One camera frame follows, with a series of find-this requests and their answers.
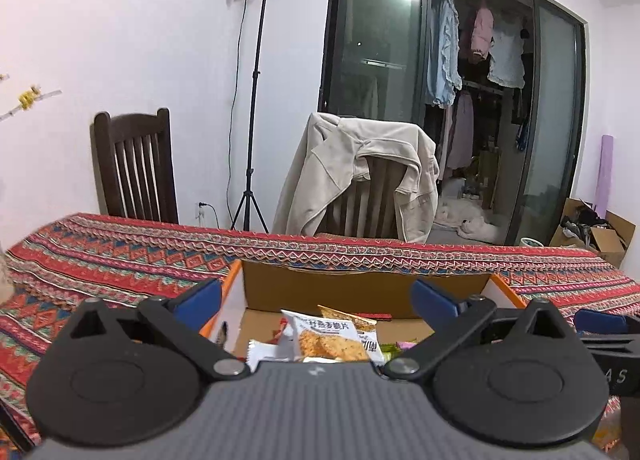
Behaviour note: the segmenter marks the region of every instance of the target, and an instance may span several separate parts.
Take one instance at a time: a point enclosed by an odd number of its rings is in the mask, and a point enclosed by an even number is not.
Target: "gray ribbed surface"
[[[161,437],[114,450],[76,449],[49,440],[30,458],[602,460],[606,456],[587,443],[557,452],[520,452],[479,442],[441,419],[418,386],[384,380],[369,364],[262,363],[248,379],[213,385],[200,407]]]

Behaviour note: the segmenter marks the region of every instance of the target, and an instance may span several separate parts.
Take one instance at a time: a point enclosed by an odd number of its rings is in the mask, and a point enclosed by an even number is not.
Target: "purple roll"
[[[613,137],[602,135],[600,148],[600,169],[598,170],[598,184],[596,185],[596,199],[593,202],[593,210],[599,217],[604,218],[609,204],[609,191],[611,190],[611,167],[613,166]]]

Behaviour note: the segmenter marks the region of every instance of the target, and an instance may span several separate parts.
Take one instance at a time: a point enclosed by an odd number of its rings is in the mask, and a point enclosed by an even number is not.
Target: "sliding glass door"
[[[584,31],[578,21],[534,0],[536,65],[529,146],[507,244],[547,245],[570,194],[584,105]]]
[[[342,116],[416,120],[423,0],[338,0],[328,100]]]

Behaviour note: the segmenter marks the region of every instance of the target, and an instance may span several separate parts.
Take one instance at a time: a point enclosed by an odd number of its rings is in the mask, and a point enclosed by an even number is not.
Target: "power cord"
[[[216,212],[216,208],[211,204],[206,204],[205,202],[199,202],[198,207],[211,207],[213,209],[213,215],[216,217],[216,226],[220,228],[220,223],[218,223],[218,213]]]
[[[240,40],[242,39],[242,25],[244,24],[244,16],[246,14],[246,2],[244,0],[244,8],[242,9],[242,19],[240,20],[240,31],[238,32],[238,50],[236,53],[236,87],[234,89],[234,99],[231,102],[231,112],[229,115],[229,153],[226,162],[229,167],[229,178],[226,181],[226,210],[229,212],[229,220],[233,220],[234,215],[231,213],[229,206],[229,188],[231,186],[231,132],[234,127],[234,107],[236,105],[236,97],[238,96],[238,77],[240,72]]]

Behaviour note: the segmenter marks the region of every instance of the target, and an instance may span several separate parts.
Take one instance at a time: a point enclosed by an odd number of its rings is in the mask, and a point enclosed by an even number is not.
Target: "chair backrest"
[[[178,223],[169,110],[94,119],[100,178],[111,216]]]
[[[394,191],[406,166],[393,160],[367,157],[370,181],[353,181],[331,202],[317,233],[398,239]]]

